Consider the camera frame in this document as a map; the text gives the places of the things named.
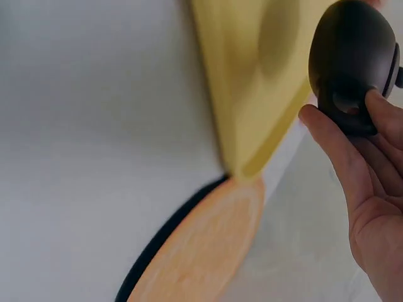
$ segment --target yellow tray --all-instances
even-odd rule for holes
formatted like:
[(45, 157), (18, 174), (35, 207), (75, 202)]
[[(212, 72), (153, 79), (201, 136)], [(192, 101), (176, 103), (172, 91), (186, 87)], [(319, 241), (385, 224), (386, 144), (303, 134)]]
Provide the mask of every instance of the yellow tray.
[(240, 179), (258, 174), (310, 93), (315, 28), (333, 0), (192, 0), (220, 147)]

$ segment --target black rim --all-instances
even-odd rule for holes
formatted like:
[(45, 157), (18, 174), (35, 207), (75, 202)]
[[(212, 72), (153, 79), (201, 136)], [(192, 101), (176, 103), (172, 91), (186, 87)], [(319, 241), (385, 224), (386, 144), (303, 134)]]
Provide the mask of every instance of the black rim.
[(190, 211), (197, 206), (197, 204), (203, 200), (211, 191), (221, 185), (228, 179), (227, 176), (221, 177), (219, 180), (208, 184), (195, 193), (187, 202), (182, 205), (170, 219), (162, 226), (162, 228), (156, 233), (154, 238), (145, 247), (140, 257), (136, 260), (127, 277), (125, 278), (118, 295), (116, 296), (116, 302), (126, 302), (128, 297), (132, 293), (135, 285), (141, 278), (143, 272), (150, 264), (151, 260), (157, 254), (158, 250), (162, 247), (164, 242), (176, 229), (176, 227), (182, 222), (182, 220), (188, 216)]

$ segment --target cup handle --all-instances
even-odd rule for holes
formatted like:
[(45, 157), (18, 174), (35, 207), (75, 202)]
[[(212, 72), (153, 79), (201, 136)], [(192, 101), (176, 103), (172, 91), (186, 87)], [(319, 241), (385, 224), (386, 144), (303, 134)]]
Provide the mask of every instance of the cup handle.
[(349, 94), (351, 99), (357, 100), (359, 113), (351, 115), (341, 111), (334, 103), (334, 88), (332, 85), (321, 85), (318, 95), (318, 108), (341, 129), (345, 135), (352, 135), (358, 137), (367, 137), (376, 135), (378, 133), (375, 125), (373, 124), (370, 114), (365, 106), (365, 95), (373, 89), (373, 87), (366, 87), (354, 89), (355, 92)]

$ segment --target finger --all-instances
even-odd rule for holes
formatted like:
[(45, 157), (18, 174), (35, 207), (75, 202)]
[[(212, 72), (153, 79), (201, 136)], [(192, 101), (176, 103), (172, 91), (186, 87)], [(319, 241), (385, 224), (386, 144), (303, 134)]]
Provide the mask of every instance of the finger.
[(337, 125), (316, 107), (304, 106), (300, 110), (299, 117), (330, 158), (343, 187), (348, 211), (351, 214), (374, 194), (364, 158)]
[(403, 179), (382, 151), (365, 138), (352, 138), (351, 142), (376, 173), (385, 192), (391, 196), (402, 196)]
[(371, 177), (371, 181), (372, 181), (374, 194), (380, 198), (385, 198), (387, 196), (387, 194), (386, 194), (385, 189), (383, 188), (382, 183), (380, 182), (377, 174), (371, 168), (370, 165), (368, 165), (368, 170), (370, 171), (370, 177)]
[(384, 0), (363, 0), (374, 8), (381, 8), (382, 4), (385, 2)]
[(385, 200), (388, 201), (389, 203), (392, 203), (394, 206), (398, 207), (403, 212), (403, 198), (389, 196), (385, 198)]
[(393, 147), (381, 134), (371, 137), (370, 141), (386, 155), (396, 171), (403, 177), (403, 151)]
[(403, 109), (390, 104), (374, 89), (366, 94), (365, 103), (379, 133), (394, 147), (403, 150)]

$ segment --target hand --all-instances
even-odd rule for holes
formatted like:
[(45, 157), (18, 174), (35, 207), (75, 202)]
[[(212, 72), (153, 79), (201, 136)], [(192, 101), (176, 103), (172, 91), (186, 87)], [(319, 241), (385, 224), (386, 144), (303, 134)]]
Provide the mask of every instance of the hand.
[(373, 6), (374, 8), (378, 9), (381, 8), (385, 3), (385, 0), (363, 0), (363, 1)]
[(300, 119), (329, 156), (346, 196), (351, 251), (384, 301), (403, 301), (403, 109), (376, 90), (366, 106), (379, 134), (351, 138), (312, 105)]

